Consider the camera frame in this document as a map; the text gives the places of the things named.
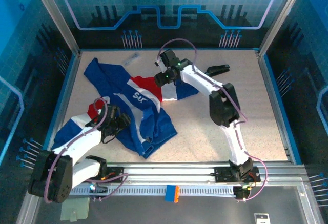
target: metal frame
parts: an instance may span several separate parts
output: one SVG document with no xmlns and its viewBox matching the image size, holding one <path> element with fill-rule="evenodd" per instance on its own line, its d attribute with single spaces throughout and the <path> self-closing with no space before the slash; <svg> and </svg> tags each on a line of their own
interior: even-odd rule
<svg viewBox="0 0 328 224">
<path fill-rule="evenodd" d="M 42 0 L 46 9 L 48 10 L 51 18 L 55 22 L 57 28 L 59 29 L 61 35 L 66 41 L 68 47 L 71 49 L 74 55 L 79 55 L 80 48 L 77 45 L 77 42 L 69 29 L 62 13 L 60 12 L 55 0 Z"/>
<path fill-rule="evenodd" d="M 79 55 L 80 49 L 72 35 L 68 25 L 65 22 L 58 6 L 54 0 L 42 0 L 52 19 L 56 23 L 63 38 L 67 42 L 69 48 L 76 55 Z M 263 60 L 267 49 L 275 38 L 282 23 L 295 0 L 286 0 L 281 13 L 276 18 L 269 32 L 266 34 L 264 41 L 260 46 L 259 65 L 262 70 L 264 82 L 267 86 L 268 94 L 272 102 L 273 111 L 278 122 L 278 128 L 284 145 L 288 148 L 291 161 L 295 163 L 295 156 L 291 149 L 288 133 L 283 122 L 282 114 L 279 109 L 277 97 L 274 95 L 274 89 L 271 83 L 270 75 L 267 66 Z M 64 113 L 70 98 L 70 93 L 74 84 L 74 79 L 77 73 L 79 59 L 75 59 L 71 71 L 68 73 L 67 86 L 64 89 L 63 97 L 58 102 L 58 114 L 52 121 L 52 129 L 47 136 L 47 141 L 51 141 L 62 124 Z M 255 163 L 259 167 L 262 179 L 265 177 L 264 167 Z M 323 223 L 319 208 L 316 204 L 315 197 L 309 183 L 306 170 L 303 165 L 292 165 L 289 162 L 269 162 L 266 164 L 269 170 L 268 187 L 270 186 L 296 186 L 299 193 L 300 202 L 304 210 L 308 223 Z M 131 186 L 163 186 L 168 184 L 176 184 L 182 186 L 219 186 L 226 184 L 215 183 L 214 177 L 210 173 L 214 171 L 214 167 L 229 166 L 228 163 L 211 162 L 211 163 L 187 163 L 187 164 L 115 164 L 112 166 L 122 166 L 125 172 L 129 173 L 127 185 Z M 35 214 L 38 212 L 38 206 L 41 203 L 41 198 L 26 194 L 22 204 L 17 223 L 33 223 Z"/>
<path fill-rule="evenodd" d="M 256 162 L 261 178 L 265 178 L 262 164 Z M 214 172 L 214 167 L 228 167 L 226 162 L 189 163 L 189 164 L 112 164 L 111 166 L 124 167 L 129 173 L 127 186 L 233 186 L 239 184 L 215 183 L 214 177 L 209 174 Z M 296 187 L 300 203 L 308 223 L 324 223 L 316 204 L 314 194 L 309 183 L 306 169 L 303 165 L 292 165 L 289 162 L 268 162 L 268 182 L 266 187 L 291 186 Z M 33 223 L 38 205 L 42 199 L 27 194 L 19 213 L 17 223 Z"/>
<path fill-rule="evenodd" d="M 290 141 L 290 137 L 288 135 L 288 131 L 286 129 L 287 124 L 285 123 L 284 119 L 283 119 L 283 115 L 282 112 L 280 110 L 279 107 L 279 102 L 278 102 L 278 98 L 275 94 L 275 90 L 273 87 L 273 82 L 275 81 L 274 79 L 271 79 L 270 74 L 269 74 L 269 70 L 268 70 L 268 66 L 265 63 L 264 57 L 263 56 L 258 56 L 258 63 L 260 66 L 260 70 L 262 72 L 262 76 L 263 76 L 263 80 L 266 86 L 266 90 L 268 92 L 268 96 L 271 102 L 271 106 L 272 106 L 272 110 L 274 113 L 274 116 L 276 118 L 277 121 L 277 126 L 278 126 L 278 130 L 281 136 L 281 140 L 282 143 L 284 145 L 284 147 L 288 150 L 289 152 L 289 160 L 293 163 L 293 164 L 297 164 L 300 161 L 299 155 L 297 154 L 297 159 L 294 155 L 294 151 L 291 145 L 291 141 Z"/>
<path fill-rule="evenodd" d="M 17 126 L 18 126 L 18 123 L 22 118 L 23 112 L 25 110 L 25 106 L 24 106 L 24 100 L 23 100 L 22 92 L 17 87 L 14 87 L 13 85 L 11 85 L 9 82 L 7 82 L 5 79 L 3 79 L 1 76 L 0 76 L 0 83 L 5 85 L 6 87 L 8 87 L 11 92 L 13 92 L 15 95 L 18 96 L 19 106 L 20 106 L 20 110 L 19 110 L 19 113 L 18 113 L 17 117 L 15 118 L 14 125 L 12 126 L 12 128 L 10 130 L 10 133 L 9 133 L 7 139 L 6 139 L 4 148 L 2 149 L 1 154 L 0 154 L 0 165 L 1 165 L 5 155 L 7 153 L 9 145 L 12 141 L 12 138 L 14 137 L 15 131 L 16 131 Z"/>
<path fill-rule="evenodd" d="M 54 111 L 54 116 L 52 117 L 49 131 L 46 137 L 45 146 L 44 149 L 49 149 L 50 147 L 50 141 L 53 141 L 55 138 L 55 135 L 59 128 L 62 126 L 65 112 L 68 106 L 68 102 L 70 100 L 71 92 L 74 85 L 74 80 L 76 77 L 76 73 L 78 70 L 78 66 L 80 63 L 80 57 L 74 56 L 71 59 L 69 68 L 67 70 L 67 76 L 65 77 L 63 87 L 60 92 L 60 96 L 58 99 L 57 106 Z M 40 202 L 40 198 L 33 196 L 26 192 L 24 201 L 22 203 L 22 206 L 20 208 L 20 212 L 17 218 L 16 223 L 18 224 L 25 224 L 25 223 L 32 223 L 35 213 L 37 212 L 38 205 Z"/>
<path fill-rule="evenodd" d="M 265 55 L 267 52 L 269 46 L 271 45 L 272 41 L 276 37 L 281 25 L 285 21 L 286 17 L 290 13 L 292 6 L 294 5 L 296 0 L 286 0 L 281 12 L 279 13 L 278 17 L 275 19 L 275 21 L 272 23 L 269 31 L 266 33 L 264 40 L 262 41 L 260 45 L 260 51 L 259 54 L 261 57 Z"/>
</svg>

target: speckled white tabletop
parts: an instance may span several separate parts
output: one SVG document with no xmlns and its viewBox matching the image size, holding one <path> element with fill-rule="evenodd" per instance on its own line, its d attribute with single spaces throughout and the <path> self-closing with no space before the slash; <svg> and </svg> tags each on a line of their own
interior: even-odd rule
<svg viewBox="0 0 328 224">
<path fill-rule="evenodd" d="M 138 51 L 140 58 L 126 67 L 132 76 L 150 77 L 159 72 L 154 65 L 157 51 Z M 175 50 L 180 59 L 192 60 L 192 50 Z M 122 64 L 134 51 L 83 52 L 64 122 L 71 116 L 85 113 L 99 93 L 83 75 L 90 61 L 97 57 L 100 63 Z M 267 90 L 253 50 L 199 50 L 197 67 L 205 71 L 213 65 L 229 64 L 230 72 L 214 77 L 231 82 L 242 111 L 249 122 L 241 125 L 248 152 L 263 160 L 286 160 L 276 120 Z M 87 155 L 103 157 L 107 162 L 194 162 L 227 161 L 229 148 L 221 128 L 209 115 L 208 97 L 197 95 L 179 101 L 163 102 L 162 107 L 172 119 L 178 134 L 166 142 L 147 160 L 126 149 L 118 140 L 100 144 Z"/>
</svg>

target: small white object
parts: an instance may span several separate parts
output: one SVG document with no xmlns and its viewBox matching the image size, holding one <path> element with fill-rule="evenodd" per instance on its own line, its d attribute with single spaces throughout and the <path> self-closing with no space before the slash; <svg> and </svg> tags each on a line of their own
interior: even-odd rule
<svg viewBox="0 0 328 224">
<path fill-rule="evenodd" d="M 254 214 L 256 224 L 270 224 L 269 214 Z"/>
<path fill-rule="evenodd" d="M 128 59 L 123 61 L 123 66 L 127 67 L 128 65 L 132 64 L 134 61 L 140 58 L 140 54 L 138 52 L 133 53 Z"/>
</svg>

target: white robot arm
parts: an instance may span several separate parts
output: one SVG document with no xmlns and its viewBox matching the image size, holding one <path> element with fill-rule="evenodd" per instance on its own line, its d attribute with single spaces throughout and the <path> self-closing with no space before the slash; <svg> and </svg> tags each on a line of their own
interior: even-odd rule
<svg viewBox="0 0 328 224">
<path fill-rule="evenodd" d="M 189 60 L 178 59 L 172 50 L 165 51 L 160 57 L 161 62 L 156 64 L 160 66 L 162 72 L 155 76 L 156 84 L 161 87 L 180 79 L 209 97 L 210 117 L 223 129 L 229 144 L 231 171 L 235 178 L 239 180 L 244 178 L 252 170 L 253 162 L 246 154 L 240 131 L 239 114 L 225 94 L 227 93 L 239 107 L 233 85 L 223 84 L 210 78 L 197 67 L 192 66 Z"/>
<path fill-rule="evenodd" d="M 61 147 L 53 151 L 40 151 L 28 185 L 30 194 L 44 196 L 49 169 L 53 167 L 58 155 L 61 156 L 58 157 L 48 184 L 47 192 L 50 201 L 63 202 L 71 189 L 78 184 L 88 179 L 101 180 L 109 175 L 107 162 L 103 158 L 87 156 L 78 163 L 91 148 L 104 142 L 107 136 L 116 135 L 130 125 L 131 119 L 127 114 L 119 112 L 119 115 L 116 115 L 117 106 L 107 104 L 107 112 L 105 110 L 106 105 L 103 106 L 97 119 L 87 121 L 83 130 Z"/>
</svg>

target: white label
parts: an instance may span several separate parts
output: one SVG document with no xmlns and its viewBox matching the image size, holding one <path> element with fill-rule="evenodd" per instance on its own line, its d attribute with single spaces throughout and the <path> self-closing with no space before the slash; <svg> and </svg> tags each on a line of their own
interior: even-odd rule
<svg viewBox="0 0 328 224">
<path fill-rule="evenodd" d="M 254 214 L 256 224 L 270 224 L 269 214 Z"/>
<path fill-rule="evenodd" d="M 134 95 L 132 97 L 137 98 L 140 103 L 142 103 L 142 101 L 148 101 L 144 97 L 140 97 L 140 93 L 138 93 L 138 92 L 134 93 Z"/>
</svg>

